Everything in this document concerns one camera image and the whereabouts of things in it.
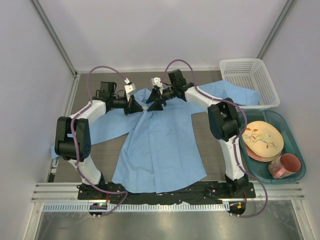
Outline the light blue button shirt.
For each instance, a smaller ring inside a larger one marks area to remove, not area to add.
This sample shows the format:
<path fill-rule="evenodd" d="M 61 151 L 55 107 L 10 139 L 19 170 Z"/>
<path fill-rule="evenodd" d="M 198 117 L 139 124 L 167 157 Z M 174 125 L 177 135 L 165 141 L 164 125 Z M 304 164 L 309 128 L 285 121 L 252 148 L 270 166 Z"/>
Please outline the light blue button shirt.
<path fill-rule="evenodd" d="M 256 105 L 260 95 L 225 80 L 198 86 L 210 95 L 230 98 L 237 105 Z M 137 90 L 135 100 L 146 103 L 152 90 Z M 191 102 L 173 98 L 163 110 L 125 115 L 113 109 L 90 127 L 91 146 L 122 135 L 126 140 L 120 150 L 112 181 L 130 193 L 176 191 L 206 177 L 193 132 L 193 114 L 206 112 Z"/>

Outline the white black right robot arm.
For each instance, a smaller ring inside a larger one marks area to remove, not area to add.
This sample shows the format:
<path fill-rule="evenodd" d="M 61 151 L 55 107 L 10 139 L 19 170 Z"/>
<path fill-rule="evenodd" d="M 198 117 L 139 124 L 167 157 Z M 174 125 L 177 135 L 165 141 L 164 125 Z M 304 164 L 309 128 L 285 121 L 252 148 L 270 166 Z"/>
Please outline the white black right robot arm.
<path fill-rule="evenodd" d="M 226 193 L 233 198 L 242 195 L 249 184 L 240 153 L 239 138 L 241 121 L 237 112 L 239 106 L 231 98 L 218 98 L 201 90 L 195 83 L 187 83 L 182 72 L 177 69 L 168 74 L 170 84 L 164 88 L 159 77 L 151 79 L 153 86 L 147 103 L 152 103 L 148 111 L 162 111 L 166 101 L 173 98 L 193 103 L 208 115 L 209 128 L 219 141 L 225 162 Z"/>

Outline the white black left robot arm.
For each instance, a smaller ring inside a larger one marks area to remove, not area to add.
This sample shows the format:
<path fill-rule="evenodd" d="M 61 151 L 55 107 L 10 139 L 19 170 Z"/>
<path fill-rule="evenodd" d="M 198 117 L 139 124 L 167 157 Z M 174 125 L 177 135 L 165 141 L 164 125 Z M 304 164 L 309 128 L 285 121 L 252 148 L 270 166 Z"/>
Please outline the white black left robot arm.
<path fill-rule="evenodd" d="M 124 96 L 115 95 L 115 82 L 102 81 L 95 96 L 90 96 L 89 102 L 81 110 L 57 120 L 54 151 L 79 173 L 82 181 L 79 190 L 88 192 L 97 200 L 105 195 L 116 195 L 117 192 L 107 190 L 104 176 L 91 158 L 90 126 L 113 109 L 122 109 L 125 115 L 143 111 L 134 97 L 137 92 L 134 83 L 128 78 L 124 82 Z"/>

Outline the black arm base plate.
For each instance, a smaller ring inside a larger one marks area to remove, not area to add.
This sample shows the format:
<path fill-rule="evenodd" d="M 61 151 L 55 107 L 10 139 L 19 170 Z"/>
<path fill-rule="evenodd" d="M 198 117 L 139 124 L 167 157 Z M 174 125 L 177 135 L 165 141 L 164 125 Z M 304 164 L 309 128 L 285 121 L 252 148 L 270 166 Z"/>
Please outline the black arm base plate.
<path fill-rule="evenodd" d="M 78 200 L 109 200 L 111 204 L 118 204 L 125 194 L 125 188 L 121 184 L 107 182 L 103 189 L 119 194 L 107 194 L 100 192 L 92 186 L 84 183 L 76 186 Z M 256 197 L 253 183 L 249 183 L 243 192 L 232 195 L 227 189 L 226 182 L 198 181 L 188 187 L 163 193 L 128 193 L 124 205 L 173 205 L 183 202 L 191 205 L 219 204 L 223 199 L 254 199 Z"/>

